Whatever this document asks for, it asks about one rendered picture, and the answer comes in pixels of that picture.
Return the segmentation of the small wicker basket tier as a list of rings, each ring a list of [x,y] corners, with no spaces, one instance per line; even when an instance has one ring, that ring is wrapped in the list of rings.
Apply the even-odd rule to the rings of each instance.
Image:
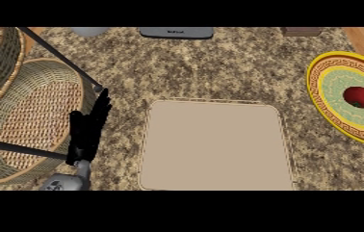
[[[23,60],[25,40],[17,27],[0,27],[0,98],[13,83]]]

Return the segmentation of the dark grey flat appliance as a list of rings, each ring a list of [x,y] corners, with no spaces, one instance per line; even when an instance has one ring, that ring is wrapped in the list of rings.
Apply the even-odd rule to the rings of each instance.
[[[140,27],[139,33],[146,38],[162,39],[210,39],[211,27]]]

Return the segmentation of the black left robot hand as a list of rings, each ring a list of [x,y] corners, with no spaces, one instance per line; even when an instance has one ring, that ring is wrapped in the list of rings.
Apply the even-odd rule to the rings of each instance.
[[[65,163],[74,166],[85,160],[91,162],[99,146],[100,131],[112,105],[109,103],[108,89],[99,94],[90,113],[84,115],[79,111],[69,113],[69,145]]]

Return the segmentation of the dark metal basket frame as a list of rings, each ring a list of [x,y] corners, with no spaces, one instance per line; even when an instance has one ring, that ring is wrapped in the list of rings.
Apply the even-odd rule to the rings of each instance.
[[[17,54],[17,62],[14,64],[13,72],[10,73],[8,77],[4,79],[4,83],[0,85],[0,98],[4,96],[8,87],[17,77],[17,70],[23,59],[25,37],[29,37],[48,50],[48,52],[54,54],[57,59],[74,69],[74,71],[87,79],[87,81],[93,84],[93,91],[102,92],[103,90],[102,85],[91,79],[88,74],[82,71],[81,68],[77,67],[77,65],[66,59],[66,57],[57,52],[57,50],[47,44],[47,42],[40,38],[40,36],[32,32],[32,30],[28,27],[14,27],[14,30],[17,31],[20,51]],[[0,142],[0,149],[16,153],[23,153],[23,154],[59,159],[59,160],[66,159],[66,156],[60,153],[54,153],[6,142]]]

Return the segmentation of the yellow patterned plate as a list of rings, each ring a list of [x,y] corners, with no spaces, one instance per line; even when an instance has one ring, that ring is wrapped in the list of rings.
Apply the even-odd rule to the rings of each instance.
[[[364,108],[344,101],[349,87],[364,88],[364,56],[331,51],[310,62],[306,72],[309,99],[325,120],[352,139],[364,143]]]

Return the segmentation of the brown wooden block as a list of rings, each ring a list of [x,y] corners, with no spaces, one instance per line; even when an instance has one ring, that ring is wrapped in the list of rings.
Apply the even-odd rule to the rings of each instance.
[[[284,27],[282,35],[285,37],[316,37],[322,32],[319,27]]]

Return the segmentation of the beige square tray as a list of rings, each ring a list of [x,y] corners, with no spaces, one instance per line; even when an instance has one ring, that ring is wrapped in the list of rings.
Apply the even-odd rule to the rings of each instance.
[[[139,185],[167,191],[290,191],[270,105],[156,101],[148,111]]]

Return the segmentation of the pale grey round object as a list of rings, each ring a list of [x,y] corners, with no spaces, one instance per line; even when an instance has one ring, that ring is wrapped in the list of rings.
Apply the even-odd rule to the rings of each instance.
[[[94,37],[108,31],[108,27],[72,27],[71,30],[81,37]]]

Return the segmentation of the large wicker basket tier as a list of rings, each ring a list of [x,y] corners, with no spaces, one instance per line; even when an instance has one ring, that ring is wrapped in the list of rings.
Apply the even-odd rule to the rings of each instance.
[[[22,63],[17,77],[0,97],[0,142],[65,153],[69,113],[91,111],[91,83],[54,59]],[[0,148],[0,185],[20,184],[48,173],[59,159]]]

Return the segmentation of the red tomato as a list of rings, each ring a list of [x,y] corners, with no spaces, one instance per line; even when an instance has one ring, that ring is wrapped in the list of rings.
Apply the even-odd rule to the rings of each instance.
[[[349,87],[343,93],[344,101],[356,108],[364,108],[364,88]]]

